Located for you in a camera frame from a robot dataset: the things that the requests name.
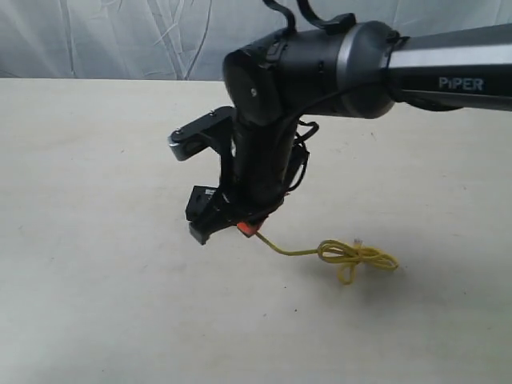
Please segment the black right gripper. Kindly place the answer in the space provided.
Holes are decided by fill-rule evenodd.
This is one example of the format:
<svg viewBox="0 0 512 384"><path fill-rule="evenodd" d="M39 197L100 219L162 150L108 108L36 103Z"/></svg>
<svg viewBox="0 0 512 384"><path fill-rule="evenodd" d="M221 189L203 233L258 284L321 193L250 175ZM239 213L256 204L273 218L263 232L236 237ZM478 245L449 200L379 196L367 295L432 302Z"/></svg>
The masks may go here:
<svg viewBox="0 0 512 384"><path fill-rule="evenodd" d="M213 233L231 226L247 238L259 232L264 221L297 188L309 160L299 134L300 118L280 118L266 126L241 116L233 120L230 156L221 157L221 180L206 206L206 220L189 222L189 232L205 245Z"/></svg>

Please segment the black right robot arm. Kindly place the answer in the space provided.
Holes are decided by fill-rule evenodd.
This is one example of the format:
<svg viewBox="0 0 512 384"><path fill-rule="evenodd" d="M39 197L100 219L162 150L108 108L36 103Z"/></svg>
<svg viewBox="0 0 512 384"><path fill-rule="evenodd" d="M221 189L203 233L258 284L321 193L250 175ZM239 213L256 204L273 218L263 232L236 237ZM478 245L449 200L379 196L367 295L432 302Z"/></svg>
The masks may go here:
<svg viewBox="0 0 512 384"><path fill-rule="evenodd" d="M432 112L511 108L511 27L508 24L419 37L351 13L320 19L306 1L298 8L311 29L274 1L284 29L225 56L223 80L232 106L177 130L178 158L205 148L221 159L218 186L202 187L186 208L200 243L238 226L253 235L304 178L306 141L318 124L306 115L375 119L404 102Z"/></svg>

